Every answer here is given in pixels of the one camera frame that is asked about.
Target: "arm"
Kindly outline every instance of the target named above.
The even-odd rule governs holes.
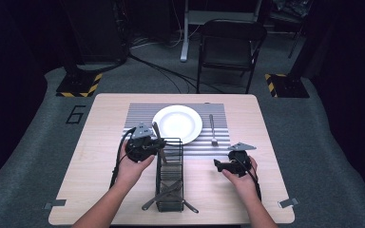
[[[121,158],[125,155],[125,145],[121,148]],[[138,163],[123,158],[114,185],[72,227],[109,227],[125,196],[153,160],[153,155]]]
[[[250,157],[250,159],[251,163],[253,164],[251,173],[255,176],[257,163],[253,158]],[[244,203],[245,209],[247,210],[248,218],[251,221],[251,227],[277,227],[269,213],[266,211],[265,207],[262,205],[262,202],[259,200],[257,196],[256,185],[248,174],[239,178],[225,169],[223,169],[221,172],[235,186],[236,191]]]

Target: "desk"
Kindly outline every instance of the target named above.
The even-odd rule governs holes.
[[[253,95],[221,94],[99,94],[87,117],[85,127],[69,164],[57,199],[65,206],[54,206],[49,223],[74,223],[108,189],[118,145],[130,104],[223,104],[232,143],[257,147],[247,151],[259,164],[258,176],[262,203],[276,223],[291,223],[291,207],[279,208],[278,201],[288,199],[279,165]],[[147,211],[142,205],[155,193],[156,163],[142,174],[126,196],[112,224],[127,225],[209,225],[249,223],[233,186],[217,172],[213,156],[184,158],[184,197],[200,212],[186,207],[182,212],[160,213],[156,205]],[[227,156],[218,158],[227,161]]]
[[[181,62],[186,62],[188,57],[189,38],[188,25],[203,25],[212,19],[232,19],[243,21],[255,21],[258,17],[259,7],[262,0],[256,0],[256,10],[251,12],[226,12],[226,11],[200,11],[189,10],[188,1],[185,0],[184,23],[183,23],[183,43]]]

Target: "gray striped placemat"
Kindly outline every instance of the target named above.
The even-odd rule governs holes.
[[[183,146],[185,156],[225,155],[229,152],[227,147],[231,144],[223,104],[130,104],[123,135],[127,130],[137,126],[140,122],[151,128],[153,117],[156,113],[171,105],[191,107],[200,114],[202,119],[201,134],[193,142],[189,142]],[[218,147],[212,146],[211,144],[212,130],[210,128],[209,114],[213,115],[215,135],[219,144]]]

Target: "metal basket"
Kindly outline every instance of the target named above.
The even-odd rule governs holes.
[[[158,156],[156,171],[156,196],[167,187],[181,181],[181,188],[156,202],[159,212],[181,212],[183,210],[183,144],[179,138],[166,138],[164,148],[166,162]]]

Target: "black chair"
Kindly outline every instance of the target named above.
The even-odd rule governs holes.
[[[298,43],[298,37],[304,31],[304,26],[308,17],[308,11],[313,5],[313,0],[309,0],[307,4],[307,11],[299,15],[295,11],[289,10],[275,10],[273,0],[262,0],[259,8],[258,22],[264,24],[266,20],[273,22],[275,27],[285,27],[286,31],[293,31],[295,33],[294,43],[290,50],[288,58],[291,58],[293,51]]]
[[[203,67],[250,71],[247,88],[251,85],[259,49],[267,31],[258,22],[216,19],[202,27],[198,61],[197,93]]]

